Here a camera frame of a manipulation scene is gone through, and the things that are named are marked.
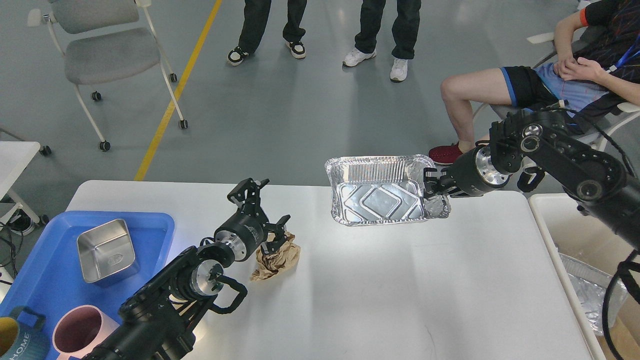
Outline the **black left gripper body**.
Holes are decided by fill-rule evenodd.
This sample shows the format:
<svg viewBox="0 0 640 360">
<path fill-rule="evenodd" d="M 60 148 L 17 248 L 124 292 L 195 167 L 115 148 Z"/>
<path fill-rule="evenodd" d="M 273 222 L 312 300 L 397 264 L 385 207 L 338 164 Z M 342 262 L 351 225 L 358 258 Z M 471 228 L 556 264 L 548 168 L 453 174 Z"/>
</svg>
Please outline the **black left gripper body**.
<svg viewBox="0 0 640 360">
<path fill-rule="evenodd" d="M 266 215 L 247 215 L 237 210 L 225 223 L 217 228 L 214 244 L 230 249 L 234 261 L 242 262 L 261 248 L 265 240 L 273 240 L 273 234 L 267 234 L 265 225 L 269 223 Z"/>
</svg>

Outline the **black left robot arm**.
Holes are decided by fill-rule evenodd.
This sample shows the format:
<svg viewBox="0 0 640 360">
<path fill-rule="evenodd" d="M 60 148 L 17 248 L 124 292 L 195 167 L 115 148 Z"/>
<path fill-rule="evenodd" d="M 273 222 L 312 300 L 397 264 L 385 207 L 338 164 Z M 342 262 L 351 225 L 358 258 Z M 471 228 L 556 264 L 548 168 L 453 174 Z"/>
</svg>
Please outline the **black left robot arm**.
<svg viewBox="0 0 640 360">
<path fill-rule="evenodd" d="M 270 223 L 260 191 L 269 183 L 246 178 L 227 194 L 237 206 L 212 237 L 190 246 L 119 308 L 122 324 L 96 345 L 86 360 L 180 360 L 194 349 L 194 329 L 206 312 L 229 314 L 247 288 L 224 269 L 256 250 L 274 255 L 286 237 L 290 215 Z"/>
</svg>

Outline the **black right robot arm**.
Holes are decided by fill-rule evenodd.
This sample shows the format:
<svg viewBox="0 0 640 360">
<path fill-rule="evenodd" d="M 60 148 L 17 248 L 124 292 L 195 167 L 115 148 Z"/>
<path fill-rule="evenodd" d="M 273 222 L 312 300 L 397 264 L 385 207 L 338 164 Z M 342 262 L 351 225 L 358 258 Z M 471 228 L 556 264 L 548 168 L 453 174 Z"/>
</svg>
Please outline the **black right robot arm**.
<svg viewBox="0 0 640 360">
<path fill-rule="evenodd" d="M 605 341 L 619 360 L 621 355 L 610 335 L 610 300 L 618 281 L 635 300 L 639 299 L 639 285 L 633 277 L 633 272 L 639 271 L 639 264 L 634 262 L 640 244 L 639 180 L 626 156 L 618 161 L 571 137 L 562 111 L 551 107 L 534 112 L 519 110 L 494 121 L 486 145 L 477 145 L 458 157 L 441 177 L 423 176 L 423 198 L 478 197 L 496 191 L 509 182 L 510 175 L 522 170 L 524 158 L 533 161 L 534 170 L 521 174 L 521 191 L 534 190 L 550 174 L 577 202 L 581 214 L 599 219 L 632 248 L 626 260 L 618 264 L 602 305 Z"/>
</svg>

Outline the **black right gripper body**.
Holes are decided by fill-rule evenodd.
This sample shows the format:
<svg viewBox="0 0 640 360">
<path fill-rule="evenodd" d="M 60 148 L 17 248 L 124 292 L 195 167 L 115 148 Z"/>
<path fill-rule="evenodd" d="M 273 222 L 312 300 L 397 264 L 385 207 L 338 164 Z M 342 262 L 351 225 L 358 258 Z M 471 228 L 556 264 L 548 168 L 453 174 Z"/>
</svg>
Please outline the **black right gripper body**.
<svg viewBox="0 0 640 360">
<path fill-rule="evenodd" d="M 505 187 L 511 175 L 494 166 L 489 146 L 478 146 L 443 170 L 439 186 L 451 198 L 475 198 Z"/>
</svg>

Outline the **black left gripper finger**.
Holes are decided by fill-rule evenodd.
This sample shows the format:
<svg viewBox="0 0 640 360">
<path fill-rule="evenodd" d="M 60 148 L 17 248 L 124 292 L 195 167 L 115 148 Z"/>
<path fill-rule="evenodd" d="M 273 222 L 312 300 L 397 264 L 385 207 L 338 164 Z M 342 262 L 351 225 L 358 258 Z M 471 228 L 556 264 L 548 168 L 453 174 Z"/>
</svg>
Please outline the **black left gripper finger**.
<svg viewBox="0 0 640 360">
<path fill-rule="evenodd" d="M 265 239 L 264 242 L 260 244 L 261 251 L 263 255 L 274 255 L 277 251 L 280 250 L 281 246 L 286 241 L 286 223 L 291 218 L 290 214 L 283 215 L 277 223 L 266 223 L 265 224 L 265 232 L 274 235 L 273 240 Z"/>
<path fill-rule="evenodd" d="M 266 215 L 261 207 L 260 191 L 270 182 L 269 178 L 261 181 L 245 178 L 227 194 L 227 199 L 235 204 L 240 212 L 246 215 Z"/>
</svg>

